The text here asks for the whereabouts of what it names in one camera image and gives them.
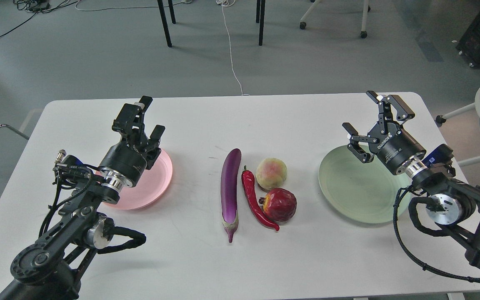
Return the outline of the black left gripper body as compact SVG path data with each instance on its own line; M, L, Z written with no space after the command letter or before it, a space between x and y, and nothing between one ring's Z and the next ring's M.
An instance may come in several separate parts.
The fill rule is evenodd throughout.
M99 172L113 188L134 187L145 170L150 170L161 154L161 137L151 137L139 152L120 141L112 146L99 165Z

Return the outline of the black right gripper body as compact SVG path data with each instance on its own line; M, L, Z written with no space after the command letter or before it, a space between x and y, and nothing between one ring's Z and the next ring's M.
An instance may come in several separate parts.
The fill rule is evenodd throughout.
M412 156L425 157L425 148L397 123L387 123L387 129L375 125L367 134L378 140L376 144L369 144L370 152L393 175L398 175L398 169Z

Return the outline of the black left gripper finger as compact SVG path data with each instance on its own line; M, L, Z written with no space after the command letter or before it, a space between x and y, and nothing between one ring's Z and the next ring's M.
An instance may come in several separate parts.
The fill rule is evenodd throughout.
M142 96L139 102L124 104L118 116L114 119L112 130L121 135L121 141L126 144L144 144L144 116L153 101L152 97Z
M142 153L145 155L160 155L160 140L165 131L163 125L156 125L149 138L145 137Z

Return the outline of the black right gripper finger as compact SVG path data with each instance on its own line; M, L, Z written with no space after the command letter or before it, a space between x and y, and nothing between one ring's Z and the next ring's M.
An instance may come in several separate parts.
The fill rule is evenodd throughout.
M415 112L398 95L383 96L371 90L366 91L366 95L378 106L378 120L372 129L375 133L387 134L402 130L407 120L415 118Z
M359 135L358 131L348 122L342 123L343 128L349 133L348 149L356 156L362 163L370 163L374 157L370 152L366 152L361 148L359 142L374 144L375 138L365 135Z

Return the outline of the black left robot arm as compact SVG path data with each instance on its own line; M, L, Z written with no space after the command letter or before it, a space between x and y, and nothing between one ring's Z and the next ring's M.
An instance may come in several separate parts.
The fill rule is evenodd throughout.
M0 300L76 300L81 279L97 254L145 243L145 234L116 226L98 208L101 203L117 204L122 189L135 187L159 158L165 127L157 125L150 137L145 135L145 112L152 102L152 97L142 96L139 102L122 106L112 124L121 139L99 166L59 151L53 167L55 200L38 239L12 260L14 279Z

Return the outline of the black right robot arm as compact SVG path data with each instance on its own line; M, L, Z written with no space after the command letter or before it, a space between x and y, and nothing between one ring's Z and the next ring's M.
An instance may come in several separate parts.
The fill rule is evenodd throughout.
M415 112L398 95L379 95L366 91L378 108L378 120L360 135L348 122L342 124L349 133L348 149L362 163L374 158L393 175L405 173L411 184L400 188L393 205L393 227L402 250L424 271L435 275L480 283L480 277L463 277L439 270L419 260L404 245L398 229L398 209L404 196L414 197L408 204L413 226L431 237L451 237L465 248L465 258L480 269L480 189L455 178L452 149L439 145L429 156L403 127Z

